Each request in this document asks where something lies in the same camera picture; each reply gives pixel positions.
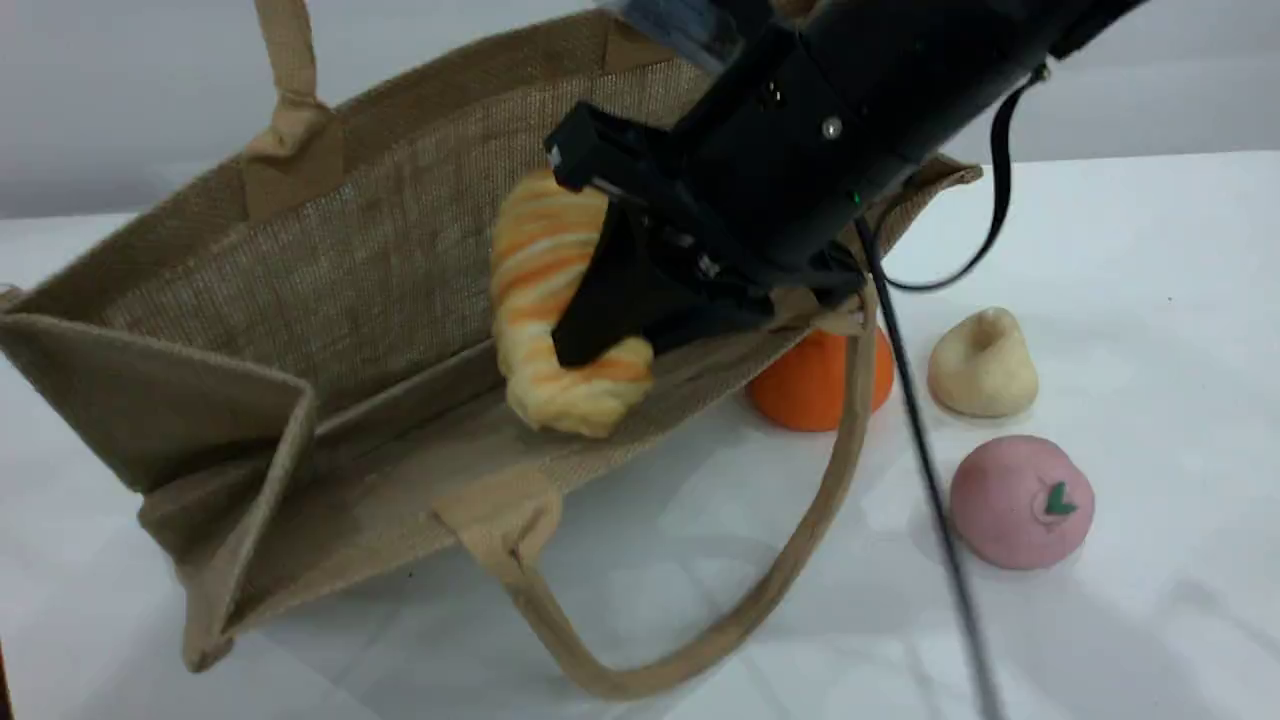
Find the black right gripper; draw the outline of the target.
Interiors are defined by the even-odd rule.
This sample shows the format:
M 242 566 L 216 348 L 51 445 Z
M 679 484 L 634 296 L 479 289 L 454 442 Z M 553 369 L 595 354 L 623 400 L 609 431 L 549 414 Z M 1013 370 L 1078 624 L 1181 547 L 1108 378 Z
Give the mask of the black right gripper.
M 993 108 L 983 258 L 1009 214 L 1012 113 L 1074 51 L 1080 15 L 1078 1 L 832 1 L 803 26 L 756 15 L 668 129 L 577 104 L 545 141 L 556 179 L 611 202 L 552 332 L 559 364 L 760 328 L 780 284 L 847 293 L 838 232 Z

